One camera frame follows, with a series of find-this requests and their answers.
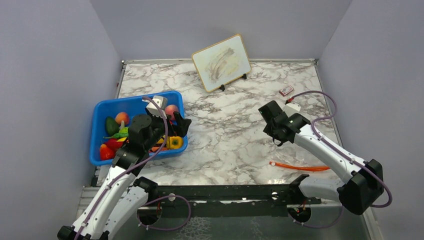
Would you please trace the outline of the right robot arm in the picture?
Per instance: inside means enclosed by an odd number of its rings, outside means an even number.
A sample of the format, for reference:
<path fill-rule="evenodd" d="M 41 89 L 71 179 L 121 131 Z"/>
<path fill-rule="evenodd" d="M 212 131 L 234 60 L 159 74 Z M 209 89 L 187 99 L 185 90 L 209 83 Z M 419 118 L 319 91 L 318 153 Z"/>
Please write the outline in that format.
<path fill-rule="evenodd" d="M 274 100 L 258 109 L 266 125 L 264 133 L 281 145 L 290 142 L 307 150 L 339 177 L 328 180 L 306 176 L 288 190 L 289 199 L 300 204 L 307 198 L 337 201 L 355 215 L 363 214 L 384 192 L 383 166 L 366 161 L 317 130 L 294 104 L 280 107 Z"/>

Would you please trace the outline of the clear zip top bag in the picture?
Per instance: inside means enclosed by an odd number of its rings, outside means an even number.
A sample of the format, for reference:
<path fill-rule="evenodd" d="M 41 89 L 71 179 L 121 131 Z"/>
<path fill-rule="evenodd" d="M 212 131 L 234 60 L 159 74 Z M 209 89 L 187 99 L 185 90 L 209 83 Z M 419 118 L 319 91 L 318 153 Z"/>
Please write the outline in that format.
<path fill-rule="evenodd" d="M 305 150 L 300 150 L 296 146 L 271 147 L 270 154 L 269 165 L 273 167 L 312 173 L 330 170 L 327 165 L 308 165 L 309 162 L 307 160 L 312 154 L 306 153 Z"/>

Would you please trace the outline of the green chili pepper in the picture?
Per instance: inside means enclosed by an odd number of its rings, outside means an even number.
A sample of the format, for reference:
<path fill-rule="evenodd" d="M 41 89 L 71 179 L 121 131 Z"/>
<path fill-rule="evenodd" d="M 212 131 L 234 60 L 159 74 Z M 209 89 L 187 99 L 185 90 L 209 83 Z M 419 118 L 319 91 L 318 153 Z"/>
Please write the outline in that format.
<path fill-rule="evenodd" d="M 129 136 L 129 128 L 123 127 L 120 129 L 117 133 L 111 135 L 111 136 L 104 136 L 104 139 L 121 139 L 121 138 L 127 138 Z"/>

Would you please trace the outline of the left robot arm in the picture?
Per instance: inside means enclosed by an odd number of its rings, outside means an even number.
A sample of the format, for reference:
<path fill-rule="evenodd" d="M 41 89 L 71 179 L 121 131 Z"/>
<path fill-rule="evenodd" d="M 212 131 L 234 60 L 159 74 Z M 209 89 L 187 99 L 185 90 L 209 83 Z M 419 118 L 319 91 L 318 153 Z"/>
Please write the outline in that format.
<path fill-rule="evenodd" d="M 61 227 L 58 239 L 111 240 L 138 208 L 167 199 L 159 195 L 156 182 L 139 173 L 176 135 L 163 110 L 158 115 L 136 115 L 106 180 L 81 216 L 71 226 Z"/>

